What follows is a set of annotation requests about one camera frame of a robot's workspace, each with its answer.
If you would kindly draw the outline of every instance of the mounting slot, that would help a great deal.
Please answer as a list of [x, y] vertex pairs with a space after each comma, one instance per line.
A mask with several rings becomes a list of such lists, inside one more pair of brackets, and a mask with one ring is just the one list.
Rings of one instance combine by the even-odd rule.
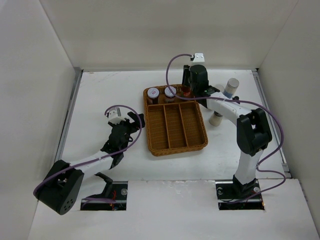
[[125, 211], [127, 209], [128, 182], [114, 181], [110, 194], [107, 198], [114, 199], [115, 203], [106, 203], [102, 201], [81, 200], [81, 211]]
[[[218, 198], [218, 207], [219, 210], [265, 210], [265, 204], [262, 199], [261, 194], [254, 196], [244, 202], [231, 203], [237, 200], [245, 199], [252, 194], [255, 194], [252, 189], [251, 192], [242, 195], [236, 193], [234, 189], [233, 181], [216, 181], [216, 195]], [[255, 188], [260, 188], [258, 180], [256, 181]]]

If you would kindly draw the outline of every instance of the jar lid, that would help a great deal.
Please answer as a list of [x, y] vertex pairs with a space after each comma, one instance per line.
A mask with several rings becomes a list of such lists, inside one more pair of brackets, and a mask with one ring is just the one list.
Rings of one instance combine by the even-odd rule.
[[227, 86], [229, 88], [236, 89], [237, 87], [239, 87], [239, 80], [236, 78], [230, 78], [227, 82]]
[[157, 98], [159, 96], [159, 90], [157, 88], [155, 88], [155, 87], [150, 87], [148, 89], [147, 94], [148, 94], [149, 98], [155, 99], [155, 98]]
[[[170, 89], [172, 90], [172, 92], [174, 92], [174, 94], [177, 94], [177, 90], [173, 86], [170, 86]], [[164, 94], [168, 98], [174, 97], [174, 95], [171, 93], [170, 89], [169, 89], [169, 87], [166, 87], [165, 90], [164, 90]]]

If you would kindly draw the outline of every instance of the white panel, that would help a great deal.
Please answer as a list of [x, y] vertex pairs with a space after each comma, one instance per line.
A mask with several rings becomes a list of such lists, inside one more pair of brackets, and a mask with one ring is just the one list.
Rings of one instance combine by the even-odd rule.
[[41, 0], [71, 62], [86, 70], [259, 67], [297, 0]]
[[302, 0], [260, 68], [270, 108], [284, 123], [284, 153], [320, 230], [320, 1]]
[[0, 238], [24, 240], [75, 72], [38, 0], [0, 2]]
[[319, 240], [298, 180], [262, 197], [264, 211], [222, 211], [214, 181], [130, 181], [126, 211], [59, 216], [40, 203], [29, 240]]
[[[189, 62], [188, 57], [183, 60], [184, 64]], [[108, 119], [104, 116], [105, 110], [112, 105], [122, 104], [132, 107], [138, 113], [144, 113], [144, 89], [164, 85], [165, 75], [166, 72], [163, 70], [85, 72], [80, 83], [62, 159], [66, 162], [76, 161], [99, 151], [111, 133]], [[169, 81], [179, 84], [182, 76], [182, 69], [171, 70]], [[240, 84], [236, 95], [242, 100], [261, 103], [250, 70], [209, 69], [208, 78], [213, 86], [225, 86], [230, 78], [237, 78]], [[222, 120], [219, 127], [213, 127], [209, 123], [213, 111], [203, 106], [200, 109], [209, 142], [203, 150], [153, 156], [148, 150], [147, 134], [144, 128], [140, 139], [124, 153], [122, 162], [104, 173], [115, 181], [232, 179], [240, 158], [236, 127], [226, 118]], [[122, 108], [121, 111], [123, 116], [127, 116], [126, 109]], [[278, 146], [275, 139], [274, 137], [269, 143], [263, 157]], [[261, 165], [261, 169], [283, 172], [280, 153], [266, 160]], [[258, 178], [280, 177], [274, 173], [257, 172], [256, 175]]]

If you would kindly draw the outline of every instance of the white wall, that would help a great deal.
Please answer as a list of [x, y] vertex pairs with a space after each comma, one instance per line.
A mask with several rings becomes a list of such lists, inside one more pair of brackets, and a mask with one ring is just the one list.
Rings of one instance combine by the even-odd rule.
[[38, 0], [0, 0], [0, 239], [27, 239], [75, 72]]
[[211, 67], [259, 67], [296, 2], [41, 0], [72, 64], [85, 70], [165, 68], [194, 52]]
[[270, 108], [283, 123], [284, 153], [300, 179], [320, 231], [320, 1], [301, 0], [265, 58], [259, 75]]

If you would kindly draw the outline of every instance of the woven tray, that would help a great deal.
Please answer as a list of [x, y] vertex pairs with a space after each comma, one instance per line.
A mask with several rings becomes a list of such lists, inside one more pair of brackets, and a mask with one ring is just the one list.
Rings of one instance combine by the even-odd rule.
[[[172, 85], [181, 94], [182, 85]], [[159, 90], [158, 104], [149, 104], [147, 91], [143, 91], [148, 148], [154, 156], [198, 151], [208, 144], [208, 137], [199, 104], [195, 100], [176, 98], [165, 103], [165, 88]]]

